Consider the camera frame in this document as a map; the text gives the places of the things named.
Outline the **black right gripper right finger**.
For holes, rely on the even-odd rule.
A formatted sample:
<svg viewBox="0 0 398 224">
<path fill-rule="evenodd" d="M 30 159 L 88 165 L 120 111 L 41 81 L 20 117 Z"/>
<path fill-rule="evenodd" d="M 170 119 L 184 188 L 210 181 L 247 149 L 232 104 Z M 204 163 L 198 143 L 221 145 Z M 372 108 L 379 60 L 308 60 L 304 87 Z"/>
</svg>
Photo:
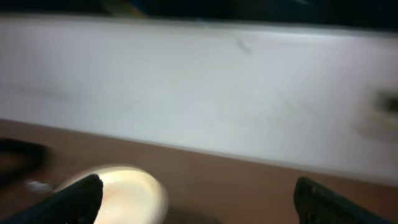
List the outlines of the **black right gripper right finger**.
<svg viewBox="0 0 398 224">
<path fill-rule="evenodd" d="M 393 224 L 307 177 L 297 180 L 294 206 L 300 224 Z"/>
</svg>

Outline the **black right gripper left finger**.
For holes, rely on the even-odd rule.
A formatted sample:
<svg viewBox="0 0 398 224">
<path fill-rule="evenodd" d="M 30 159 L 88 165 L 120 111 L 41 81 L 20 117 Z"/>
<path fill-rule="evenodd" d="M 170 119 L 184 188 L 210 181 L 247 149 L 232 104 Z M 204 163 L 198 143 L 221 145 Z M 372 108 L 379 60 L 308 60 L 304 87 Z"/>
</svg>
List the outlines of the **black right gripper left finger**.
<svg viewBox="0 0 398 224">
<path fill-rule="evenodd" d="M 1 224 L 94 224 L 103 199 L 103 182 L 91 174 Z"/>
</svg>

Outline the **cream plate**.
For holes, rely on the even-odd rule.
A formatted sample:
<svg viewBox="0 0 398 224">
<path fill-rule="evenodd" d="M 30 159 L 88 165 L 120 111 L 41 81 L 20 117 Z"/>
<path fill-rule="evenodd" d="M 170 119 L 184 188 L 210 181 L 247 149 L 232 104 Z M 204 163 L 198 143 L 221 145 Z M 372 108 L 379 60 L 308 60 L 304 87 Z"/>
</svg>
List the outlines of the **cream plate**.
<svg viewBox="0 0 398 224">
<path fill-rule="evenodd" d="M 95 224 L 161 224 L 169 200 L 163 185 L 148 172 L 125 164 L 94 167 L 75 174 L 55 190 L 96 174 L 103 182 L 103 199 Z"/>
</svg>

